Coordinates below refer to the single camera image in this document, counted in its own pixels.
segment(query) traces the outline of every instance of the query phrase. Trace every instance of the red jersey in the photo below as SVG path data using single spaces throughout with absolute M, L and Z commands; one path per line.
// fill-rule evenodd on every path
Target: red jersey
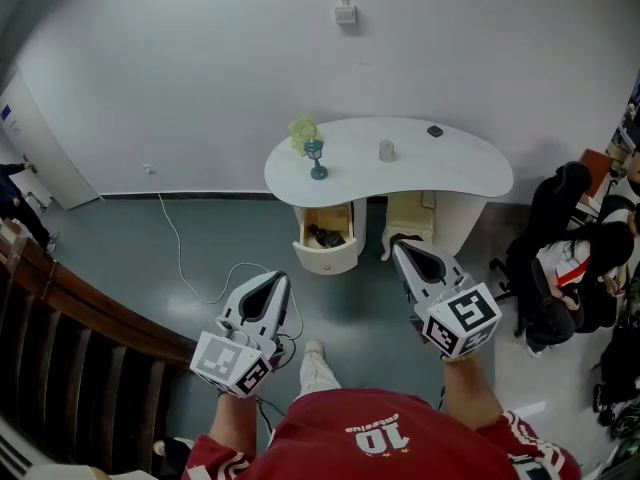
M 336 389 L 296 400 L 257 458 L 200 436 L 183 480 L 478 478 L 579 480 L 562 448 L 514 413 L 473 431 L 417 397 Z

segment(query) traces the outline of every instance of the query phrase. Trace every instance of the floor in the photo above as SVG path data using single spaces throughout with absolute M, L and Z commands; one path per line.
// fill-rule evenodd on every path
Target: floor
M 458 255 L 461 265 L 477 281 L 487 282 L 493 293 L 500 293 L 498 276 L 489 271 L 488 262 L 504 254 L 523 225 L 521 217 L 500 208 L 504 205 L 487 207 Z M 304 334 L 292 362 L 266 381 L 263 398 L 286 409 L 298 394 L 304 342 L 317 338 L 325 344 L 327 362 L 344 386 L 384 388 L 437 404 L 442 385 L 438 355 L 433 347 L 421 344 L 407 322 L 411 307 L 392 262 L 379 260 L 384 205 L 369 205 L 367 247 L 358 267 L 329 277 L 300 266 L 291 247 L 297 223 L 285 204 L 168 201 L 167 210 L 183 240 L 185 275 L 203 298 L 217 298 L 230 268 L 239 262 L 289 274 Z M 96 201 L 68 213 L 50 212 L 45 223 L 60 230 L 56 259 L 98 289 L 194 340 L 212 328 L 222 305 L 201 303 L 180 280 L 175 235 L 158 201 Z M 239 269 L 231 287 L 258 272 L 252 267 Z M 527 419 L 538 433 L 568 448 L 589 472 L 612 448 L 589 400 L 597 376 L 591 369 L 609 334 L 576 336 L 536 360 L 513 338 L 513 305 L 513 299 L 502 304 L 504 317 L 493 346 L 483 347 L 487 375 L 506 409 L 534 412 Z M 284 330 L 291 334 L 298 329 L 290 307 Z M 174 383 L 167 433 L 194 437 L 207 432 L 216 397 L 216 391 L 197 377 L 181 376 Z M 544 410 L 536 413 L 541 402 Z M 274 410 L 267 413 L 272 423 L 281 420 Z M 264 448 L 266 431 L 259 436 Z

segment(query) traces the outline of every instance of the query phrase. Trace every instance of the white door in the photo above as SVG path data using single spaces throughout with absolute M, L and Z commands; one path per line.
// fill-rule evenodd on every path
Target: white door
M 40 114 L 18 71 L 0 95 L 0 124 L 18 154 L 65 210 L 97 199 L 98 194 L 69 160 Z

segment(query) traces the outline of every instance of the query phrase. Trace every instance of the small table lamp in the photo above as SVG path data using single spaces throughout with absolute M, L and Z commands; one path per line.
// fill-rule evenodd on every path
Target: small table lamp
M 311 177 L 314 180 L 323 180 L 329 176 L 329 170 L 320 165 L 320 158 L 322 158 L 322 148 L 324 143 L 321 140 L 307 141 L 304 143 L 304 152 L 311 160 L 315 161 L 316 165 L 311 169 Z

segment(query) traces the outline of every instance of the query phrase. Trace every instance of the drawer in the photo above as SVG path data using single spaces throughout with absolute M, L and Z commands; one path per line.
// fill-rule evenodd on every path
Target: drawer
M 338 231 L 345 240 L 339 247 L 321 246 L 309 231 L 315 224 L 327 231 Z M 302 208 L 300 236 L 293 248 L 302 266 L 321 275 L 341 274 L 358 264 L 358 241 L 353 236 L 353 209 L 351 203 L 330 208 Z

